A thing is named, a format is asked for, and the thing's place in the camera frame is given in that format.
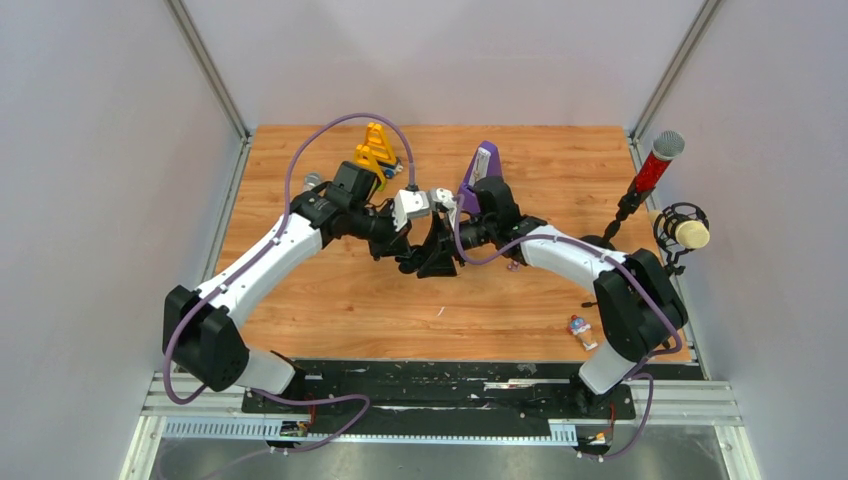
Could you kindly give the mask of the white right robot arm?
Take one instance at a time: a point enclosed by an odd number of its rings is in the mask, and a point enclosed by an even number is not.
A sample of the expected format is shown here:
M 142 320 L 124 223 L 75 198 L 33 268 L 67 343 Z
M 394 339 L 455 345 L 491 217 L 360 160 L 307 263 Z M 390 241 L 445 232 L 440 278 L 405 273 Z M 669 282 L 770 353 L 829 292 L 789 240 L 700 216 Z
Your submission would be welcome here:
M 433 214 L 448 223 L 450 266 L 469 262 L 468 250 L 491 244 L 497 255 L 552 272 L 594 296 L 605 341 L 578 371 L 580 383 L 570 392 L 577 413 L 598 416 L 609 407 L 613 387 L 649 358 L 681 349 L 679 331 L 689 315 L 656 254 L 595 246 L 525 215 L 500 176 L 477 181 L 472 191 L 479 211 L 461 220 L 464 195 L 442 188 L 401 190 L 395 196 L 394 223 L 403 228 L 413 218 Z

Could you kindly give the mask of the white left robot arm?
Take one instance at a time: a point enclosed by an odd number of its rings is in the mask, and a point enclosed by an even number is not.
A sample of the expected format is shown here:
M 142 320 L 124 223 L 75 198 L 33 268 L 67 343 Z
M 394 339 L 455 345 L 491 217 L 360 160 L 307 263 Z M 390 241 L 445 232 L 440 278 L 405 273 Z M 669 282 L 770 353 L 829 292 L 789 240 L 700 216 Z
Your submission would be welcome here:
M 287 275 L 335 239 L 366 240 L 377 258 L 409 253 L 411 221 L 430 213 L 431 199 L 402 189 L 377 208 L 370 203 L 375 181 L 374 172 L 342 163 L 333 180 L 296 195 L 288 212 L 232 265 L 197 287 L 174 287 L 164 305 L 167 364 L 213 391 L 233 385 L 264 390 L 279 411 L 298 411 L 307 389 L 295 379 L 295 367 L 279 354 L 249 348 L 240 330 Z

